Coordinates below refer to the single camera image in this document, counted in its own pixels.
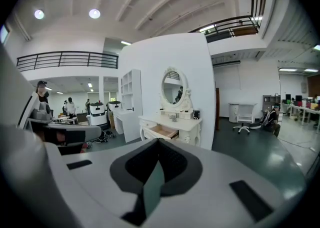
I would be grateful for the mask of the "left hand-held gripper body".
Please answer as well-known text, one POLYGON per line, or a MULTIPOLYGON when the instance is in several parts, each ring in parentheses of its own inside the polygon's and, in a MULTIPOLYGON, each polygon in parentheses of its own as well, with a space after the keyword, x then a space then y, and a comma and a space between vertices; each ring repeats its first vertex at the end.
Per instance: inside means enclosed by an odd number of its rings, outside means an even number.
POLYGON ((17 127, 37 134, 43 142, 56 145, 61 155, 84 152, 86 132, 77 125, 55 123, 50 106, 41 102, 35 92, 27 101, 17 127))

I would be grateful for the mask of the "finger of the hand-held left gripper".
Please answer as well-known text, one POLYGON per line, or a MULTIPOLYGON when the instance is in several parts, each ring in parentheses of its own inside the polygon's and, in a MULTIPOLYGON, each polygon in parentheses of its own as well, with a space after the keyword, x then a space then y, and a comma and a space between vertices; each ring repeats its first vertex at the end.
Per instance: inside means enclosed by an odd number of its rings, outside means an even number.
POLYGON ((95 140, 101 136, 99 126, 92 125, 68 125, 65 127, 65 143, 80 144, 95 140))

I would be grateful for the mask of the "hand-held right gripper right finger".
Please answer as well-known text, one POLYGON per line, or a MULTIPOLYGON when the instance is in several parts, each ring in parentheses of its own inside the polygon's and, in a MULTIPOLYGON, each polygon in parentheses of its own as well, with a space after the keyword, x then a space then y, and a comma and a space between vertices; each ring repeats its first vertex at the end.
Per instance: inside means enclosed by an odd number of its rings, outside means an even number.
POLYGON ((235 158, 185 143, 175 143, 202 163, 202 175, 185 194, 162 198, 146 220, 146 228, 268 228, 290 212, 290 201, 267 179, 235 158), (230 184, 245 181, 271 207, 255 221, 230 184))

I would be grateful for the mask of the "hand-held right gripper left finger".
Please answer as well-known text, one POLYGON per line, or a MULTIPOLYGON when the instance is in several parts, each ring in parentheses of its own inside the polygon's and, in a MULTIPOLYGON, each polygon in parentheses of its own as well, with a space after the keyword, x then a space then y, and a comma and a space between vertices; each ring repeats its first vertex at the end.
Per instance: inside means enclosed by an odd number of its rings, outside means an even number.
POLYGON ((46 144, 48 163, 60 195, 70 213, 56 218, 57 228, 159 228, 153 212, 141 226, 122 216, 135 208, 137 195, 122 191, 110 175, 119 157, 145 146, 148 140, 103 151, 62 156, 57 146, 46 144))

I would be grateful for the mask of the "large wooden drawer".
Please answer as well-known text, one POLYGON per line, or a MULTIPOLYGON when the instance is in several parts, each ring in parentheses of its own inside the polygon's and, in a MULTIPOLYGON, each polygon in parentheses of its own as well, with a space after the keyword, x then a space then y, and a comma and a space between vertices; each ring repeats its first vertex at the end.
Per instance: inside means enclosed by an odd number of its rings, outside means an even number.
POLYGON ((179 131, 177 129, 169 128, 160 124, 148 129, 150 133, 156 138, 163 139, 175 139, 179 136, 179 131))

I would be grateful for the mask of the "white vanity dressing table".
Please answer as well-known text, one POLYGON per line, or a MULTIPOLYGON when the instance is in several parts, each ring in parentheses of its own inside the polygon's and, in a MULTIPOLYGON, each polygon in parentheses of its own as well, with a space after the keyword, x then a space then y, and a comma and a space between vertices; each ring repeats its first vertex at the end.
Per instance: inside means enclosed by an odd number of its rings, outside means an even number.
POLYGON ((193 119, 193 112, 178 113, 160 109, 156 114, 139 116, 140 137, 142 140, 157 138, 150 133, 149 128, 163 125, 179 131, 178 137, 172 140, 199 147, 201 145, 201 122, 201 118, 193 119), (170 114, 176 114, 177 122, 172 122, 169 118, 170 114))

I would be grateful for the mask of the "white mobile robot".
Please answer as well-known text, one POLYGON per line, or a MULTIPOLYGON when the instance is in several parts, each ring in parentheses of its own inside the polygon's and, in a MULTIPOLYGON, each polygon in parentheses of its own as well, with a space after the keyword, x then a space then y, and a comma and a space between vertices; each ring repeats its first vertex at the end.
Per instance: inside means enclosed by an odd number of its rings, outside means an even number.
POLYGON ((90 124, 92 126, 102 126, 107 124, 107 114, 102 102, 91 103, 89 105, 90 124))
POLYGON ((107 103, 107 109, 109 112, 117 112, 122 109, 122 103, 118 100, 109 101, 107 103))

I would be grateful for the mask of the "black balcony railing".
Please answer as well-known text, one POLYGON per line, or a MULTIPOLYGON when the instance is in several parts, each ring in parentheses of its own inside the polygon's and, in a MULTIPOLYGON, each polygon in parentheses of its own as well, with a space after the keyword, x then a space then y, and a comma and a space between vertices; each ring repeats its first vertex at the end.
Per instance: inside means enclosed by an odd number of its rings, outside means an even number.
POLYGON ((227 18, 196 28, 190 33, 201 33, 207 43, 225 40, 234 37, 255 35, 259 33, 262 16, 243 15, 227 18))
POLYGON ((53 67, 102 67, 117 69, 119 56, 116 54, 90 51, 50 51, 18 57, 16 67, 19 71, 53 67))

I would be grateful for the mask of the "white office chair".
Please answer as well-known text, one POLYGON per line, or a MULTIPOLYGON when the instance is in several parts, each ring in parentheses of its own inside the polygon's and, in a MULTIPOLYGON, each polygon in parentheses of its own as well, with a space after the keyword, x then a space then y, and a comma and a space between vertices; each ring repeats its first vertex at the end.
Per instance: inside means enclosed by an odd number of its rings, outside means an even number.
POLYGON ((249 114, 245 115, 236 115, 236 122, 238 125, 234 126, 232 130, 234 131, 235 129, 238 129, 237 133, 240 134, 241 131, 246 131, 247 135, 250 134, 250 128, 248 125, 253 123, 252 116, 249 114))

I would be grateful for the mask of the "brown door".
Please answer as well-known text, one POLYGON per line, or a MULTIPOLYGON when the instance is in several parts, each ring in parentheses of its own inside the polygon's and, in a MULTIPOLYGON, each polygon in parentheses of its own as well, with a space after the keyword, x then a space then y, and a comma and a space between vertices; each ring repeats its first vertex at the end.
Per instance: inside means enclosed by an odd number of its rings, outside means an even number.
POLYGON ((216 108, 215 108, 215 130, 219 130, 220 121, 220 89, 215 88, 216 108))

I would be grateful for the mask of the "grey cubby shelf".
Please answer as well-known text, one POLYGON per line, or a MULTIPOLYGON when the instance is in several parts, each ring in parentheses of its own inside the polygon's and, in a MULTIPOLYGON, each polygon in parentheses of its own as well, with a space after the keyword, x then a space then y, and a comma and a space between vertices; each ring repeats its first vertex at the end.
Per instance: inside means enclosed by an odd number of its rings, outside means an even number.
POLYGON ((270 111, 275 104, 279 104, 280 102, 281 102, 281 96, 277 93, 275 95, 263 95, 262 111, 263 112, 270 111))

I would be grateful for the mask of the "long white office desk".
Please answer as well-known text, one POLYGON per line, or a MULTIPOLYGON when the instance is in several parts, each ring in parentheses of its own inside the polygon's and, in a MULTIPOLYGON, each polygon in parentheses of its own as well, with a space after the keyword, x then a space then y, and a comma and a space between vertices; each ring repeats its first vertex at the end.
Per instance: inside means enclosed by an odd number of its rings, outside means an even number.
POLYGON ((315 119, 313 126, 317 131, 320 129, 320 97, 314 99, 299 96, 298 101, 293 98, 283 99, 281 108, 291 120, 299 121, 301 125, 307 125, 312 119, 315 119))

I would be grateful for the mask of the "oval mirror with carved frame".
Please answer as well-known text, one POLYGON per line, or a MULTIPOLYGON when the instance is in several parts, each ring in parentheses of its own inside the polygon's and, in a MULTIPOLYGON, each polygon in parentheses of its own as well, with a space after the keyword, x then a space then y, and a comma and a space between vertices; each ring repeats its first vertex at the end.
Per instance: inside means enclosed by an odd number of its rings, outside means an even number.
POLYGON ((190 114, 193 111, 191 90, 183 72, 168 67, 161 81, 160 110, 190 114))

